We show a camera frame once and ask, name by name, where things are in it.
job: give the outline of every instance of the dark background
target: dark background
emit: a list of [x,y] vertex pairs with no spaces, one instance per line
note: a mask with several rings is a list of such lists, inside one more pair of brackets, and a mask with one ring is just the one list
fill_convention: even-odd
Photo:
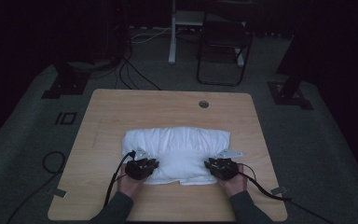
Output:
[[[277,73],[302,78],[320,94],[358,161],[358,1],[259,0],[262,35],[293,42]],[[129,1],[135,27],[171,25],[171,1]],[[178,1],[202,9],[205,1]],[[56,60],[119,57],[119,1],[0,1],[0,127],[35,76]]]

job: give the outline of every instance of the hand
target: hand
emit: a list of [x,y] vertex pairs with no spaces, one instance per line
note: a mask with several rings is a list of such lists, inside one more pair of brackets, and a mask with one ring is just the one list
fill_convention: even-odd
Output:
[[[125,175],[127,164],[122,164],[121,166],[121,174]],[[134,199],[136,194],[141,190],[143,183],[146,181],[147,178],[142,180],[132,179],[128,175],[121,177],[117,181],[117,190],[126,194],[130,198]]]
[[[238,164],[238,171],[243,173],[243,165]],[[244,175],[236,175],[229,180],[217,179],[217,181],[220,183],[220,185],[223,186],[223,189],[225,190],[228,197],[248,190],[248,178],[246,178]]]

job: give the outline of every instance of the chair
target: chair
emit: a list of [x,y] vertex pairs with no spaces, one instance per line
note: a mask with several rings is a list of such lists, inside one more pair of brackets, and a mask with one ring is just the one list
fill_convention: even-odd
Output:
[[[240,1],[212,1],[206,8],[200,33],[198,51],[197,80],[203,84],[237,86],[243,80],[246,63],[253,40],[253,32],[263,19],[263,8],[250,2]],[[209,49],[232,49],[235,63],[246,49],[245,58],[239,80],[235,82],[208,81],[201,78],[200,66],[204,45]]]

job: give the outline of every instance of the white garment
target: white garment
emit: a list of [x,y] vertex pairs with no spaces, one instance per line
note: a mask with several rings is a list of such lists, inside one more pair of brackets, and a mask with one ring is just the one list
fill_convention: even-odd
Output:
[[181,185],[207,185],[216,179],[204,162],[229,146],[230,133],[193,127],[137,129],[127,131],[122,155],[138,147],[159,161],[145,181],[149,185],[179,181]]

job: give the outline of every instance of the person's arm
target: person's arm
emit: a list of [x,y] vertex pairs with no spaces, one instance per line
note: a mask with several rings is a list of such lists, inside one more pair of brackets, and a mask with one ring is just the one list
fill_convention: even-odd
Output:
[[[121,174],[124,175],[124,170],[127,164],[123,164],[121,167]],[[125,223],[129,216],[132,206],[133,199],[136,194],[142,188],[143,180],[135,180],[125,175],[117,181],[117,191],[109,204],[101,210],[101,212],[92,218],[89,224],[119,224]]]
[[[243,172],[242,165],[238,165],[238,169],[240,172]],[[273,223],[272,220],[254,204],[247,191],[248,179],[246,176],[236,175],[229,180],[218,181],[228,196],[238,223]]]

